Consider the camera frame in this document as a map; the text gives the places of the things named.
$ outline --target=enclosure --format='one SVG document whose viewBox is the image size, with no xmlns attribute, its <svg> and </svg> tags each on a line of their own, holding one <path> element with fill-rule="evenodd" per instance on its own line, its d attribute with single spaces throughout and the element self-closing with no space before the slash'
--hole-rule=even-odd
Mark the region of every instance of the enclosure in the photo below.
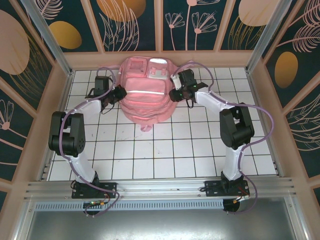
<svg viewBox="0 0 320 240">
<path fill-rule="evenodd" d="M 317 239 L 319 16 L 319 0 L 1 1 L 1 239 Z M 99 219 L 82 213 L 69 163 L 48 147 L 52 114 L 132 56 L 199 62 L 214 79 L 194 64 L 197 83 L 270 112 L 271 137 L 244 152 L 251 212 L 227 214 L 225 198 L 199 191 L 220 180 L 226 148 L 219 116 L 181 101 L 148 132 L 118 103 L 86 119 L 88 161 L 121 198 Z M 249 113 L 254 142 L 272 122 Z"/>
</svg>

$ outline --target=black mounting plate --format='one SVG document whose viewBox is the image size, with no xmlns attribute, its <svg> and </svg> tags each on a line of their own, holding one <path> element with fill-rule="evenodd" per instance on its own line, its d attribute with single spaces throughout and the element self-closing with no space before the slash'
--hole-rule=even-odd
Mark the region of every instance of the black mounting plate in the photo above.
<svg viewBox="0 0 320 240">
<path fill-rule="evenodd" d="M 225 196 L 237 197 L 237 196 L 244 195 L 244 193 L 241 190 L 246 192 L 247 195 L 250 195 L 248 182 L 246 180 L 242 180 L 237 186 L 233 188 L 229 188 L 228 192 L 226 192 L 222 188 L 220 180 L 205 181 L 204 187 L 207 188 L 205 191 L 205 195 L 207 197 L 225 197 Z"/>
<path fill-rule="evenodd" d="M 116 182 L 99 182 L 99 188 L 110 190 L 110 191 L 117 191 L 117 183 Z M 111 199 L 116 198 L 115 193 L 109 193 L 108 196 Z M 105 192 L 97 190 L 85 183 L 75 182 L 72 188 L 72 195 L 71 198 L 73 199 L 105 199 Z"/>
</svg>

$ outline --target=white tile floor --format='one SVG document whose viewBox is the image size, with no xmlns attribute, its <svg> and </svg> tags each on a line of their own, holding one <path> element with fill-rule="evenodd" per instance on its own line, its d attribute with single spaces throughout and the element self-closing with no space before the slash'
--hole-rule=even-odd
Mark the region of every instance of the white tile floor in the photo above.
<svg viewBox="0 0 320 240">
<path fill-rule="evenodd" d="M 217 81 L 213 89 L 223 98 L 254 104 L 243 68 L 210 68 Z M 210 85 L 205 69 L 193 68 L 199 81 Z M 99 75 L 110 75 L 100 71 Z M 77 71 L 66 109 L 81 103 L 94 87 L 96 71 Z M 250 109 L 255 135 L 264 136 L 258 112 Z M 154 125 L 150 132 L 141 132 L 123 114 L 118 104 L 105 115 L 93 116 L 85 123 L 85 153 L 101 180 L 161 179 L 220 176 L 226 148 L 220 139 L 219 116 L 197 104 L 188 109 L 180 102 L 172 117 Z M 275 165 L 264 141 L 245 151 L 243 171 L 248 175 L 275 175 Z M 49 181 L 73 180 L 70 166 L 54 156 Z"/>
</svg>

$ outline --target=pink backpack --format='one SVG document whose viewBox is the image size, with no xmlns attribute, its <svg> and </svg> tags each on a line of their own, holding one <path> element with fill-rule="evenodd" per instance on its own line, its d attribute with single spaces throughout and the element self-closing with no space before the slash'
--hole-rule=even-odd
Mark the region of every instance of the pink backpack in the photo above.
<svg viewBox="0 0 320 240">
<path fill-rule="evenodd" d="M 164 58 L 133 56 L 121 64 L 116 85 L 124 87 L 127 95 L 119 104 L 128 119 L 141 125 L 141 131 L 151 130 L 173 114 L 178 103 L 169 97 L 174 88 L 170 76 L 176 69 Z"/>
</svg>

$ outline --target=reflective strip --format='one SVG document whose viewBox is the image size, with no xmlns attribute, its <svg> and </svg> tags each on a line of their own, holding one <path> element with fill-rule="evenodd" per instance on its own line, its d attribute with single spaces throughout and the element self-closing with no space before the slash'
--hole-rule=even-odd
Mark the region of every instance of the reflective strip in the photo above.
<svg viewBox="0 0 320 240">
<path fill-rule="evenodd" d="M 127 93 L 133 93 L 133 94 L 157 94 L 157 95 L 165 95 L 164 92 L 158 92 L 158 91 L 139 91 L 139 90 L 132 90 L 127 91 Z"/>
</svg>

